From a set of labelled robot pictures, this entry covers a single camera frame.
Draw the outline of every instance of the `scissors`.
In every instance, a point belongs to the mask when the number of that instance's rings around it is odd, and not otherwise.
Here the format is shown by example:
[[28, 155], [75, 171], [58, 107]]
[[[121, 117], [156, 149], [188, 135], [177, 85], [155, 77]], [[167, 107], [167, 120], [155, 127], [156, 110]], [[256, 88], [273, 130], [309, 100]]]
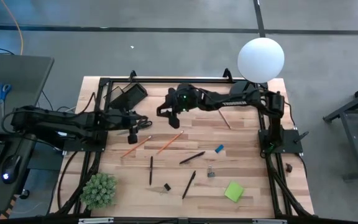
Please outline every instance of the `scissors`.
[[6, 95], [9, 93], [9, 91], [11, 90], [11, 88], [12, 88], [11, 84], [0, 83], [0, 105], [2, 110], [2, 117], [5, 116], [5, 98]]

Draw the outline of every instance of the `white sphere lamp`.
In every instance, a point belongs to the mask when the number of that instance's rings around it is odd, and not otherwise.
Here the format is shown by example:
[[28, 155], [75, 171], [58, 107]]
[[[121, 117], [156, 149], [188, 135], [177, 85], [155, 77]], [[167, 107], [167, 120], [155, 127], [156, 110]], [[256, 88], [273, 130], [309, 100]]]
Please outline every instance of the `white sphere lamp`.
[[284, 66], [284, 51], [269, 38], [257, 38], [246, 43], [237, 58], [240, 74], [254, 83], [275, 78]]

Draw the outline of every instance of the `green plant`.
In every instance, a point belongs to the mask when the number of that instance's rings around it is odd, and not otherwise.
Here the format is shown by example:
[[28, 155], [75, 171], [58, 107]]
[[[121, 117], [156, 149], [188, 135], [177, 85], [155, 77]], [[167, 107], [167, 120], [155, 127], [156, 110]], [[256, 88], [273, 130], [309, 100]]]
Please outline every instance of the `green plant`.
[[116, 194], [117, 180], [107, 174], [96, 174], [83, 187], [81, 202], [89, 209], [104, 208], [112, 205]]

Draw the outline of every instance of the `wooden tabletop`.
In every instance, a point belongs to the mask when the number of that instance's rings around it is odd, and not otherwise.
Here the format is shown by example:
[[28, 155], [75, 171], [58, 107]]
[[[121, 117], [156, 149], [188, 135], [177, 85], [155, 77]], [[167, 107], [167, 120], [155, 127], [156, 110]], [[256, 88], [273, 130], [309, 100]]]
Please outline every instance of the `wooden tabletop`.
[[[100, 77], [84, 77], [77, 112], [85, 107], [92, 92], [97, 92], [99, 79]], [[149, 120], [153, 121], [153, 125], [149, 129], [140, 130], [138, 140], [141, 142], [150, 135], [152, 139], [121, 159], [121, 156], [133, 147], [127, 143], [128, 131], [109, 132], [99, 172], [117, 178], [116, 204], [93, 210], [92, 216], [273, 218], [266, 163], [259, 156], [257, 131], [260, 128], [257, 110], [251, 106], [221, 108], [221, 113], [231, 126], [229, 129], [218, 111], [206, 112], [193, 109], [179, 114], [180, 128], [173, 129], [169, 126], [167, 118], [156, 116], [156, 108], [164, 102], [168, 88], [176, 88], [178, 84], [142, 83], [142, 85], [147, 89], [149, 96], [134, 110], [148, 116]], [[228, 93], [231, 87], [230, 84], [206, 83], [195, 84], [195, 86], [219, 93]], [[270, 81], [268, 86], [269, 90], [281, 91], [288, 101], [284, 81], [281, 78]], [[285, 129], [293, 127], [287, 105], [285, 105], [282, 124]], [[184, 133], [157, 155], [158, 149], [180, 131]], [[224, 145], [224, 149], [217, 154], [214, 150], [220, 144]], [[187, 164], [179, 165], [180, 161], [201, 151], [206, 153]], [[65, 157], [62, 170], [70, 155]], [[154, 157], [154, 171], [150, 186], [151, 156]], [[300, 159], [293, 154], [283, 154], [282, 157], [284, 165], [289, 163], [293, 166], [292, 172], [285, 174], [289, 189], [302, 206], [313, 213], [308, 183]], [[63, 203], [78, 185], [83, 158], [84, 153], [79, 152], [68, 166], [61, 189]], [[208, 166], [212, 166], [215, 177], [207, 177]], [[187, 196], [182, 200], [181, 197], [194, 170], [196, 177]], [[224, 191], [231, 181], [245, 188], [237, 203], [224, 196]], [[166, 183], [172, 189], [160, 194]], [[285, 212], [280, 190], [278, 190], [278, 197], [280, 208]], [[51, 212], [56, 210], [55, 192]]]

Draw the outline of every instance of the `blue eraser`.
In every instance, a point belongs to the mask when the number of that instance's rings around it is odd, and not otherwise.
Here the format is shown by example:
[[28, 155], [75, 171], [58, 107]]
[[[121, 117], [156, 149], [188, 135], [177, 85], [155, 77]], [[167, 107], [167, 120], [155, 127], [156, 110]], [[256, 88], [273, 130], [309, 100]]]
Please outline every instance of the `blue eraser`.
[[216, 153], [219, 153], [222, 149], [223, 149], [223, 145], [220, 145], [219, 147], [217, 147], [217, 148], [215, 149], [215, 152], [216, 152]]

